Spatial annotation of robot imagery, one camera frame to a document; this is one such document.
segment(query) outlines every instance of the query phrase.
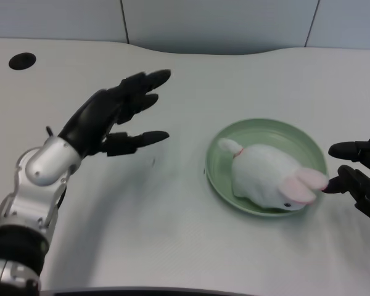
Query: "plate rim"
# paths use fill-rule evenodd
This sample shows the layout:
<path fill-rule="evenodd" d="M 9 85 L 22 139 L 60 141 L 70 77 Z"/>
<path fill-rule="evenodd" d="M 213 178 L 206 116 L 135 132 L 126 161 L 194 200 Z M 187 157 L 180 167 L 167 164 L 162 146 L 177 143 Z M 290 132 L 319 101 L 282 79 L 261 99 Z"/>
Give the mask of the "plate rim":
<path fill-rule="evenodd" d="M 248 118 L 248 119 L 242 119 L 242 120 L 239 120 L 239 121 L 236 121 L 234 123 L 231 123 L 230 125 L 222 128 L 221 130 L 219 130 L 219 132 L 217 132 L 214 137 L 212 138 L 212 140 L 210 141 L 209 145 L 208 145 L 208 148 L 207 148 L 207 153 L 206 153 L 206 156 L 205 156 L 205 171 L 206 171 L 206 175 L 207 175 L 207 181 L 211 184 L 211 186 L 214 188 L 215 192 L 223 199 L 225 200 L 226 202 L 228 202 L 229 204 L 231 204 L 233 207 L 236 207 L 238 208 L 239 210 L 242 210 L 243 212 L 246 212 L 246 213 L 250 213 L 250 214 L 253 214 L 255 216 L 263 216 L 263 217 L 285 217 L 285 216 L 291 216 L 291 215 L 295 215 L 295 214 L 298 214 L 298 213 L 301 213 L 303 212 L 306 208 L 308 208 L 307 206 L 306 207 L 303 207 L 301 208 L 300 210 L 296 210 L 296 211 L 288 211 L 286 213 L 262 213 L 262 212 L 255 212 L 253 210 L 250 210 L 248 208 L 244 208 L 244 207 L 241 207 L 240 205 L 238 205 L 237 203 L 233 202 L 232 200 L 229 200 L 226 198 L 226 196 L 224 194 L 222 194 L 222 192 L 216 187 L 216 185 L 214 184 L 214 182 L 212 181 L 212 178 L 211 178 L 211 174 L 210 174 L 210 170 L 208 169 L 208 154 L 210 152 L 210 149 L 212 147 L 212 143 L 213 141 L 216 139 L 217 135 L 219 135 L 222 131 L 228 129 L 229 127 L 231 127 L 232 125 L 236 125 L 238 123 L 241 123 L 243 121 L 254 121 L 254 120 L 266 120 L 266 121 L 274 121 L 275 123 L 279 123 L 279 124 L 283 124 L 283 125 L 286 125 L 286 126 L 289 126 L 301 133 L 303 133 L 308 139 L 311 140 L 311 142 L 317 147 L 317 149 L 319 150 L 319 152 L 321 153 L 322 155 L 322 158 L 323 158 L 323 162 L 324 162 L 324 168 L 325 168 L 325 172 L 324 174 L 326 175 L 327 174 L 327 165 L 326 165 L 326 160 L 325 160 L 325 157 L 324 157 L 324 154 L 321 150 L 321 148 L 318 146 L 318 144 L 314 141 L 314 139 L 312 137 L 310 137 L 308 134 L 306 134 L 306 132 L 302 131 L 301 129 L 297 128 L 296 126 L 294 125 L 291 125 L 289 123 L 286 123 L 286 122 L 283 122 L 283 121 L 279 121 L 279 120 L 275 120 L 275 119 L 269 119 L 269 118 Z"/>

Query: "white table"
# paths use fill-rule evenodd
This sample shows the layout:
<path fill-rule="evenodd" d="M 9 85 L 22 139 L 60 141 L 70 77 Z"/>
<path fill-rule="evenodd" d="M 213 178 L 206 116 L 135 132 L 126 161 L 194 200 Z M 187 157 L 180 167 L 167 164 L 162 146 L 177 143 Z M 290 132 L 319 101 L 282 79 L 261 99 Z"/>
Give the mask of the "white table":
<path fill-rule="evenodd" d="M 20 52 L 37 62 L 11 70 L 7 63 Z M 46 125 L 58 133 L 98 89 L 162 68 L 173 75 L 158 89 L 159 102 L 115 130 L 165 130 L 171 138 L 136 155 L 83 162 L 60 209 L 44 288 L 370 296 L 370 219 L 348 194 L 325 196 L 307 215 L 267 220 L 223 202 L 203 173 L 216 132 L 243 118 L 273 118 L 313 137 L 335 175 L 344 162 L 327 155 L 330 145 L 370 138 L 370 51 L 184 55 L 0 39 L 0 202 L 13 188 L 15 161 L 42 144 Z"/>

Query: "white plush rabbit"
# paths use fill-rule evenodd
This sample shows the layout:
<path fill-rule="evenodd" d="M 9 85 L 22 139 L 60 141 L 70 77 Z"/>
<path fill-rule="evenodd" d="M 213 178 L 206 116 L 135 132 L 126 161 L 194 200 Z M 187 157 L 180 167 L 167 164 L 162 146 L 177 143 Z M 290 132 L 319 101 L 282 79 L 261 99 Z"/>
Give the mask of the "white plush rabbit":
<path fill-rule="evenodd" d="M 272 146 L 255 144 L 243 148 L 230 139 L 220 139 L 218 145 L 234 155 L 233 194 L 263 208 L 299 210 L 315 201 L 312 190 L 327 186 L 324 174 L 302 167 L 292 156 Z"/>

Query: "black cable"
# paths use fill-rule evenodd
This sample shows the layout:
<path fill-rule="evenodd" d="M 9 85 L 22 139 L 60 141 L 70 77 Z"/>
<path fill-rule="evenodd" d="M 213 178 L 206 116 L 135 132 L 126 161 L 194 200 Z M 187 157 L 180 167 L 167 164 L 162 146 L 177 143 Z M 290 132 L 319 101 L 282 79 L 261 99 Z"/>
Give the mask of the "black cable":
<path fill-rule="evenodd" d="M 64 196 L 66 195 L 66 190 L 67 190 L 67 187 L 64 189 L 64 191 L 63 191 L 63 193 L 62 193 L 62 195 L 60 196 L 60 199 L 59 199 L 59 201 L 57 202 L 57 208 L 59 209 L 60 208 L 60 206 L 62 205 L 62 202 L 63 202 L 63 200 L 64 200 Z"/>

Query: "green plate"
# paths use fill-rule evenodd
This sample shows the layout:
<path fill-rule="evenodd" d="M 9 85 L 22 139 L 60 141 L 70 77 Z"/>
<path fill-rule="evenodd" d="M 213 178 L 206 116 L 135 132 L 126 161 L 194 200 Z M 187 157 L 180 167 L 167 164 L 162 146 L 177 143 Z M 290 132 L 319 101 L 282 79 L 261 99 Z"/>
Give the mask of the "green plate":
<path fill-rule="evenodd" d="M 287 216 L 299 211 L 261 208 L 249 199 L 235 197 L 232 193 L 232 155 L 218 147 L 220 138 L 229 138 L 247 147 L 266 144 L 276 147 L 296 158 L 303 166 L 314 168 L 325 175 L 326 163 L 318 145 L 303 131 L 292 125 L 269 119 L 242 120 L 220 131 L 207 150 L 206 172 L 211 185 L 224 200 L 245 212 L 258 216 Z"/>

